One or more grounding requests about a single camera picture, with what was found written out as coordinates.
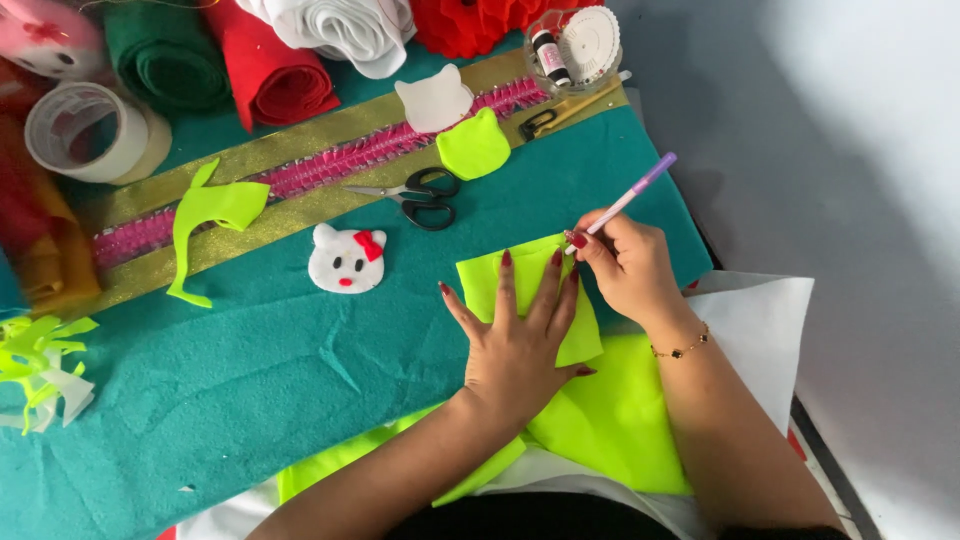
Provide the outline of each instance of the gold bracelet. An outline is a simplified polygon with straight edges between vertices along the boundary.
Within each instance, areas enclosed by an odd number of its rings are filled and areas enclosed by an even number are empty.
[[[690,352],[690,351],[693,351],[694,349],[696,349],[697,347],[700,347],[700,346],[703,345],[704,343],[707,343],[707,342],[709,341],[709,339],[710,339],[710,327],[707,326],[707,323],[704,323],[704,333],[701,333],[701,334],[697,337],[697,342],[694,343],[693,345],[690,345],[689,347],[687,347],[687,348],[686,348],[686,351],[681,351],[680,349],[674,349],[674,350],[671,351],[670,353],[658,353],[658,352],[657,352],[657,349],[654,349],[654,346],[653,346],[653,345],[650,346],[650,350],[653,351],[653,352],[654,352],[654,356],[657,356],[657,357],[673,356],[674,358],[681,358],[681,357],[683,357],[686,353],[688,353],[688,352]]]

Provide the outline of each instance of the purple pen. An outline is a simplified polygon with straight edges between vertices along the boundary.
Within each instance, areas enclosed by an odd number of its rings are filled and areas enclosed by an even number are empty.
[[[593,225],[590,225],[587,229],[587,233],[593,234],[600,230],[604,225],[607,225],[607,222],[610,221],[615,215],[620,213],[623,210],[623,207],[626,207],[628,203],[634,200],[634,197],[643,192],[648,185],[652,184],[654,180],[657,179],[665,170],[667,170],[670,165],[677,160],[677,155],[673,152],[667,152],[660,161],[657,161],[657,164],[653,166],[652,169],[647,171],[647,174],[643,175],[640,180],[636,181],[636,184],[632,185],[630,189],[623,194],[622,197],[617,199],[613,206],[610,207],[599,219],[593,222]],[[574,246],[569,246],[566,248],[565,253],[567,255],[573,254],[577,248]]]

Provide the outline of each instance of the pink plush toy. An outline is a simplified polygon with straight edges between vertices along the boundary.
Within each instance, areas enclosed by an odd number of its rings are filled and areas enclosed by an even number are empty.
[[[0,56],[44,77],[110,78],[103,33],[53,0],[0,0]]]

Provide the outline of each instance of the red felt bow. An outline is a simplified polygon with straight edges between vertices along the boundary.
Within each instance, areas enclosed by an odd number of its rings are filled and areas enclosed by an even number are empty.
[[[373,234],[371,234],[370,231],[361,231],[355,234],[353,239],[363,248],[368,261],[373,262],[376,258],[383,255],[383,248],[380,247],[380,244],[373,241]]]
[[[25,22],[23,23],[23,30],[30,35],[30,39],[34,43],[42,43],[47,39],[52,39],[57,44],[63,45],[69,37],[52,22],[44,22],[43,24]]]

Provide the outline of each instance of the gold ribbon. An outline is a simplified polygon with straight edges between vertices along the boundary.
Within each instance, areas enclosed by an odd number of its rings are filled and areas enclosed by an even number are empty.
[[[460,70],[462,81],[471,89],[476,89],[491,88],[495,84],[506,84],[524,77],[526,66],[522,54],[522,50],[516,49],[464,67]],[[559,103],[560,100],[551,100],[516,112],[501,122],[500,127],[510,141],[511,148],[523,144],[517,128],[524,120]],[[604,110],[624,105],[627,105],[627,97],[619,88],[580,110],[553,132]],[[216,178],[208,184],[228,184],[403,119],[403,104],[395,92],[320,116],[114,191],[81,213],[84,228],[98,232],[179,200],[197,169],[214,158],[219,157],[221,164]],[[349,177],[348,183],[394,187],[403,184],[415,171],[439,164],[437,147],[430,145],[374,169],[354,174]],[[190,239],[190,274],[378,200],[370,195],[346,191],[336,184],[318,187],[300,197],[267,207],[243,233],[216,227],[197,234]],[[111,268],[101,276],[104,293],[92,304],[69,315],[78,317],[94,313],[167,285],[174,278],[176,266],[173,246],[167,246]]]

